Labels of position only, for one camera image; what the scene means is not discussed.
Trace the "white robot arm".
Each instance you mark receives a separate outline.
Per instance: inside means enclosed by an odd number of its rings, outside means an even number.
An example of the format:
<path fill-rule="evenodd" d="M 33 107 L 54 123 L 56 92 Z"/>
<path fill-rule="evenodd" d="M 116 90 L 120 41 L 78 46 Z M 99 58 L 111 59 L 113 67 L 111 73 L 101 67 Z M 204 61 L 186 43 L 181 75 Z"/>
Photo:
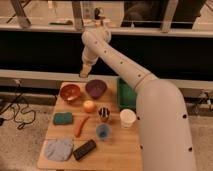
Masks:
<path fill-rule="evenodd" d="M 110 40 L 111 33 L 105 27 L 83 32 L 80 76 L 87 77 L 101 59 L 136 92 L 143 171 L 197 171 L 182 93 L 173 83 L 111 47 Z"/>

